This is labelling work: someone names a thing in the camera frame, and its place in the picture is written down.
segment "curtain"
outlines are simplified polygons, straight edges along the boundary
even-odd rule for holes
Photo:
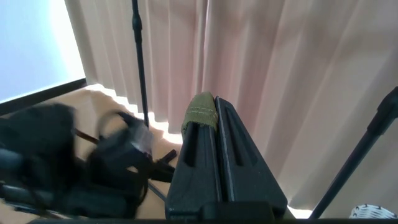
[[[67,0],[91,83],[141,108],[128,0]],[[192,97],[230,101],[294,208],[312,209],[398,84],[395,0],[139,1],[149,110],[179,132]],[[398,122],[324,217],[398,212]]]

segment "olive green cloth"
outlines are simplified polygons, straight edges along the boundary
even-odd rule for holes
[[[217,121],[218,113],[213,95],[210,92],[197,94],[193,97],[185,112],[184,122],[181,126],[182,137],[184,138],[189,122],[209,125],[217,131]]]

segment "white mesh object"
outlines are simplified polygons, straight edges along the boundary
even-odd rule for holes
[[[376,205],[358,205],[351,211],[349,218],[397,218],[397,215]]]

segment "curtain fold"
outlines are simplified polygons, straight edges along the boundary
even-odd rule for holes
[[[141,110],[131,1],[66,1],[84,24],[73,25],[86,34],[79,49],[92,51],[86,75]],[[195,94],[230,101],[294,208],[316,205],[398,84],[394,0],[146,0],[139,10],[156,120],[177,133]],[[360,203],[398,212],[397,123],[324,217]]]

